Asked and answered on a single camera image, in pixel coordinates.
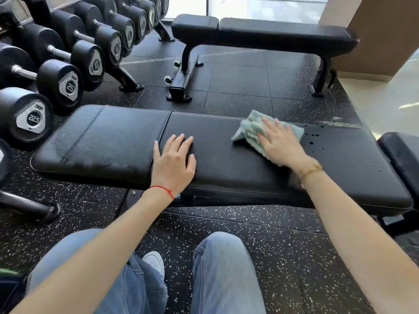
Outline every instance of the hand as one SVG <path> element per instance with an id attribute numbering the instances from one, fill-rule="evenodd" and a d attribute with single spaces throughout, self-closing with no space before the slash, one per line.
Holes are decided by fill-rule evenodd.
<path id="1" fill-rule="evenodd" d="M 313 160 L 304 152 L 292 132 L 291 126 L 284 128 L 278 119 L 275 119 L 275 124 L 265 117 L 262 118 L 262 121 L 265 124 L 264 129 L 268 138 L 259 133 L 259 141 L 275 164 L 288 166 L 297 172 L 300 166 L 307 163 L 308 160 Z"/>
<path id="2" fill-rule="evenodd" d="M 184 138 L 184 134 L 179 137 L 172 135 L 167 140 L 161 155 L 158 142 L 154 141 L 151 186 L 163 186 L 171 190 L 173 196 L 181 193 L 195 175 L 196 159 L 193 154 L 189 155 L 186 166 L 186 154 L 194 138 L 190 137 L 186 141 Z"/>

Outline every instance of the light green towel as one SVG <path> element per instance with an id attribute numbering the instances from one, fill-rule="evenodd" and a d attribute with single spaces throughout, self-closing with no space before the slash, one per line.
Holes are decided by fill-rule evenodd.
<path id="1" fill-rule="evenodd" d="M 262 125 L 264 123 L 262 122 L 262 117 L 265 117 L 269 121 L 275 123 L 274 119 L 270 116 L 264 115 L 263 113 L 260 113 L 259 111 L 252 110 L 250 115 L 247 117 L 247 119 L 242 120 L 240 123 L 240 127 L 238 128 L 235 135 L 231 138 L 233 141 L 237 141 L 240 139 L 246 139 L 247 143 L 249 143 L 254 149 L 262 154 L 265 158 L 271 161 L 269 156 L 266 154 L 265 150 L 262 148 L 259 138 L 257 136 L 257 133 L 263 134 L 265 137 L 267 137 Z M 293 124 L 289 124 L 287 122 L 281 121 L 281 124 L 283 126 L 290 125 L 292 128 L 292 131 L 294 132 L 295 136 L 297 137 L 298 141 L 301 140 L 304 129 L 300 128 L 298 126 L 295 126 Z"/>

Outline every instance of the weight bench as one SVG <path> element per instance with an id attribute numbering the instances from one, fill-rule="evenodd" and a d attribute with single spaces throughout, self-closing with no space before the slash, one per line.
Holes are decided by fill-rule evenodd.
<path id="1" fill-rule="evenodd" d="M 182 194 L 230 203 L 313 207 L 291 171 L 263 158 L 245 141 L 232 142 L 240 118 L 85 105 L 38 149 L 31 166 L 49 179 L 145 190 L 153 141 L 193 136 L 196 175 Z M 309 155 L 368 213 L 409 211 L 412 198 L 373 138 L 358 128 L 302 125 Z"/>
<path id="2" fill-rule="evenodd" d="M 198 56 L 190 61 L 191 51 L 198 45 L 316 54 L 321 64 L 310 89 L 313 96 L 321 97 L 324 95 L 323 87 L 328 74 L 332 73 L 328 87 L 332 86 L 337 76 L 336 71 L 331 69 L 331 59 L 352 52 L 359 43 L 356 35 L 339 26 L 234 18 L 218 21 L 215 17 L 190 14 L 181 14 L 172 22 L 172 33 L 186 44 L 181 66 L 171 82 L 167 96 L 168 100 L 176 101 L 192 98 L 186 89 L 195 67 L 202 65 L 198 62 Z"/>

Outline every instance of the blue jeans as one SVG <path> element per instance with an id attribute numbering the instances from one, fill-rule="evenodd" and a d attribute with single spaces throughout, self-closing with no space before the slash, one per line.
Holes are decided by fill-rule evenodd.
<path id="1" fill-rule="evenodd" d="M 57 243 L 38 263 L 28 293 L 101 229 L 75 232 Z M 252 260 L 243 242 L 214 232 L 195 249 L 192 314 L 266 313 Z M 168 298 L 163 276 L 132 254 L 95 314 L 163 314 Z"/>

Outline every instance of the shoe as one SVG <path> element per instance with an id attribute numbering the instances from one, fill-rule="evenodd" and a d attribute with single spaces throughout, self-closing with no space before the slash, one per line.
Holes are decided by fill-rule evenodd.
<path id="1" fill-rule="evenodd" d="M 157 251 L 151 251 L 143 257 L 143 260 L 160 272 L 164 278 L 164 262 L 160 253 Z"/>

